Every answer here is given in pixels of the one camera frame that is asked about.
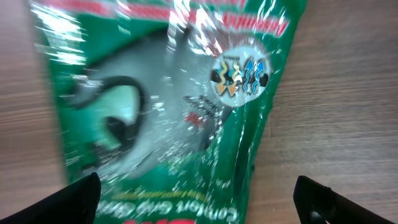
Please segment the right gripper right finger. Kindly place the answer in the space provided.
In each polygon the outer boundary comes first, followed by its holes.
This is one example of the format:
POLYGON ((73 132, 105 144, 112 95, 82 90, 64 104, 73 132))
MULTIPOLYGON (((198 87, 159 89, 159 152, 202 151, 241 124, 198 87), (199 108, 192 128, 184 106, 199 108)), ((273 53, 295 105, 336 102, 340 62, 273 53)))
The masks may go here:
POLYGON ((304 175, 297 178, 293 198, 301 224, 393 224, 304 175))

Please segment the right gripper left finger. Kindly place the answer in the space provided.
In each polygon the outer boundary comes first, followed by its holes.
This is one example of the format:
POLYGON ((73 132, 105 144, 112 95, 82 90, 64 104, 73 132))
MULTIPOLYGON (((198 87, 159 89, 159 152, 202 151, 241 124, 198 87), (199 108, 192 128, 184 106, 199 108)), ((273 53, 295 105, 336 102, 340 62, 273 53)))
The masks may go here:
POLYGON ((1 224, 93 224, 100 202, 96 172, 1 220, 1 224))

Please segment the green glove package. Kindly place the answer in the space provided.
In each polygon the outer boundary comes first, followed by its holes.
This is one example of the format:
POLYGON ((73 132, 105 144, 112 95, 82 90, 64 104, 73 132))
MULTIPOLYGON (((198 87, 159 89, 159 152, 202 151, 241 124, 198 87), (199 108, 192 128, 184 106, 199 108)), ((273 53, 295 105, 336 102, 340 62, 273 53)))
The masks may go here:
POLYGON ((95 223, 244 223, 306 5, 29 2, 68 181, 101 181, 95 223))

